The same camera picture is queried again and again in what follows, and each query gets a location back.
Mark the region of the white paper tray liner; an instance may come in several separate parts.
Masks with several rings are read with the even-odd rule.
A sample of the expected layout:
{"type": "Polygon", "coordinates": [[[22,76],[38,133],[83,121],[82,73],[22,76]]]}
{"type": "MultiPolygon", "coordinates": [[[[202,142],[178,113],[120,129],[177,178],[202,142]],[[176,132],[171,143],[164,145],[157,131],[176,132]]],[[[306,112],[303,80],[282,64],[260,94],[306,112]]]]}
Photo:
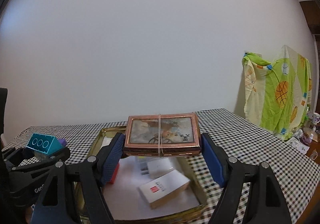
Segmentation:
{"type": "MultiPolygon", "coordinates": [[[[187,177],[176,157],[166,157],[171,160],[174,170],[187,177]]],[[[114,184],[107,184],[103,188],[106,203],[116,220],[144,220],[179,213],[197,207],[199,201],[194,192],[188,188],[177,197],[156,209],[151,209],[143,199],[138,188],[154,179],[149,175],[142,175],[137,156],[129,156],[119,161],[119,170],[114,184]]]]}

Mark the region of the white power adapter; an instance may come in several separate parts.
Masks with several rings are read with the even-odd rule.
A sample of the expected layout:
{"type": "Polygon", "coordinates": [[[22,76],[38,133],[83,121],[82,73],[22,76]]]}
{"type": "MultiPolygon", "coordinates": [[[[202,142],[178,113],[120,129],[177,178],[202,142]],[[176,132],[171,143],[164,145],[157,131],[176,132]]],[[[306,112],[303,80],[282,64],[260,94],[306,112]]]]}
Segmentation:
{"type": "Polygon", "coordinates": [[[139,163],[141,174],[149,175],[149,178],[152,179],[159,178],[175,169],[168,158],[138,157],[137,162],[139,163]]]}

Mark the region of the blue toy building block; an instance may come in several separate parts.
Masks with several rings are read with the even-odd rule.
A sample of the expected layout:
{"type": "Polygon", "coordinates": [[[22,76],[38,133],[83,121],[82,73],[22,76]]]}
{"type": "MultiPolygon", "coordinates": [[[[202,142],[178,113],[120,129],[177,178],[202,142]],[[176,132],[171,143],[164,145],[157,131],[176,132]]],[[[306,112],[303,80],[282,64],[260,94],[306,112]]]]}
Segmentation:
{"type": "Polygon", "coordinates": [[[33,133],[27,143],[27,148],[33,151],[39,161],[42,161],[63,149],[63,145],[55,136],[33,133]]]}

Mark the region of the white note pad block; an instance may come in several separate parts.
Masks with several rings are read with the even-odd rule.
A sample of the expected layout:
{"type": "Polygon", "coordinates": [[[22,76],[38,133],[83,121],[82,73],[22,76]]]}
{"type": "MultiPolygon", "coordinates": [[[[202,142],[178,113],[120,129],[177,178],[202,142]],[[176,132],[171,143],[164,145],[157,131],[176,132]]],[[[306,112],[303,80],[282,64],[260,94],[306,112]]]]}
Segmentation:
{"type": "Polygon", "coordinates": [[[138,190],[150,208],[156,209],[177,197],[182,191],[188,188],[189,184],[189,178],[178,170],[173,170],[141,185],[138,190]]]}

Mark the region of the green patterned hanging cloth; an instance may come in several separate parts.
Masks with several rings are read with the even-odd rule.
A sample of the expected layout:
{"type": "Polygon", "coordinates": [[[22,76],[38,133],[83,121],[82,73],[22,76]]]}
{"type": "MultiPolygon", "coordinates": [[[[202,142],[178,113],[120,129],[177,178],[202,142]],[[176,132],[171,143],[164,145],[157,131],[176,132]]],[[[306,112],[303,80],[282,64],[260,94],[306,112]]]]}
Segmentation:
{"type": "Polygon", "coordinates": [[[245,118],[284,141],[290,139],[311,105],[310,62],[285,45],[273,61],[246,53],[242,65],[245,118]]]}

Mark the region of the red toy building block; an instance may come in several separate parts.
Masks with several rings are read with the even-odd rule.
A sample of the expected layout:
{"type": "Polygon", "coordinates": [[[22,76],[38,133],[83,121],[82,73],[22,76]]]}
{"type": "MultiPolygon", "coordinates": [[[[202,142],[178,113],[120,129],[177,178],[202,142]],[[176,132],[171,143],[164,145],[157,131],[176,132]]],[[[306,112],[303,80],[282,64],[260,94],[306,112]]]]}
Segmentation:
{"type": "Polygon", "coordinates": [[[107,182],[108,184],[114,184],[114,182],[116,181],[118,170],[119,170],[119,163],[117,164],[116,168],[114,169],[114,172],[112,174],[111,179],[107,182]]]}

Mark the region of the purple cube block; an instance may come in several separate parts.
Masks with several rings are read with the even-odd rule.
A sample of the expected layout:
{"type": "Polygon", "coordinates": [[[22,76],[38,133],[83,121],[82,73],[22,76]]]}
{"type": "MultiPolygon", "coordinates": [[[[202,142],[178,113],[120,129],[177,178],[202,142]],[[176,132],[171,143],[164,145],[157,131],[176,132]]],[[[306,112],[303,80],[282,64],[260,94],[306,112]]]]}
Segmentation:
{"type": "Polygon", "coordinates": [[[58,139],[58,141],[63,147],[65,147],[66,144],[67,144],[67,142],[66,142],[66,140],[64,138],[58,139]]]}

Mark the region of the copper framed card box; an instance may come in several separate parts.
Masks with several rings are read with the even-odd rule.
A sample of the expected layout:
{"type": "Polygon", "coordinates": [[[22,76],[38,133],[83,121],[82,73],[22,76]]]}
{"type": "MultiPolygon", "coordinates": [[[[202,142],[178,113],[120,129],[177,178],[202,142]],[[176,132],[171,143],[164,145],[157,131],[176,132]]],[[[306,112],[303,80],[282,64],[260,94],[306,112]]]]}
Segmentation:
{"type": "Polygon", "coordinates": [[[128,156],[197,156],[201,153],[196,113],[129,116],[124,152],[128,156]]]}

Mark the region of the white mug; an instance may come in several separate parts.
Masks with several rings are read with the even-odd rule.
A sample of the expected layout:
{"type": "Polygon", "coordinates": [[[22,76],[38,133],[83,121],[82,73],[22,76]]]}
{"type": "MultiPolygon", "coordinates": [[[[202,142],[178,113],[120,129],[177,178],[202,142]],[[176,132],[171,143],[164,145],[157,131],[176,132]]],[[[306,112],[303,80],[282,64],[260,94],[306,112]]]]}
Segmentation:
{"type": "Polygon", "coordinates": [[[312,122],[313,125],[317,125],[320,122],[320,114],[317,112],[314,112],[311,116],[310,116],[310,120],[312,122]]]}

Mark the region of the checkered tablecloth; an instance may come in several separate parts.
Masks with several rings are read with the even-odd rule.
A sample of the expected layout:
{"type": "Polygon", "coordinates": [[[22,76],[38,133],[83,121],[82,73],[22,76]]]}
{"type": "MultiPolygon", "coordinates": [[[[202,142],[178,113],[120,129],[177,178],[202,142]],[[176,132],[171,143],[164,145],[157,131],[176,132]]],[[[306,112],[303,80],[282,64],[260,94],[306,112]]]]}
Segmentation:
{"type": "MultiPolygon", "coordinates": [[[[241,162],[270,164],[281,186],[292,223],[307,208],[319,184],[319,165],[306,155],[242,117],[218,108],[198,111],[201,132],[208,133],[214,143],[241,162]]],[[[68,164],[82,162],[102,128],[125,126],[126,122],[85,125],[31,126],[10,141],[6,148],[27,145],[34,132],[65,138],[71,150],[68,164]]]]}

